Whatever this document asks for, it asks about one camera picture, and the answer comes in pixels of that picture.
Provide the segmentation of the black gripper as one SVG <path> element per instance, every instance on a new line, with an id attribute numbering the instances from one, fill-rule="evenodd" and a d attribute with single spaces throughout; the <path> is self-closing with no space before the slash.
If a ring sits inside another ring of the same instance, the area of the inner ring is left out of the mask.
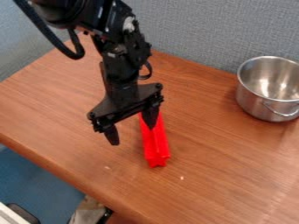
<path id="1" fill-rule="evenodd" d="M 118 145 L 116 123 L 141 113 L 144 123 L 150 130 L 157 121 L 158 107 L 164 101 L 162 84 L 138 85 L 136 81 L 114 83 L 104 81 L 105 95 L 96 107 L 88 112 L 93 130 L 102 133 L 112 145 Z"/>

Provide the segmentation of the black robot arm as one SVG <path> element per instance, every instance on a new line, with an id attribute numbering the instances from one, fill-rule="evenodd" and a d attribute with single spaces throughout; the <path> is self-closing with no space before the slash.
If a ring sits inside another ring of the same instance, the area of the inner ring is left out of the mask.
<path id="1" fill-rule="evenodd" d="M 132 8 L 121 0 L 32 0 L 32 8 L 46 25 L 90 36 L 101 56 L 105 95 L 88 119 L 93 130 L 117 145 L 116 123 L 140 114 L 153 128 L 164 101 L 161 83 L 137 83 L 150 77 L 140 70 L 150 67 L 152 54 Z"/>

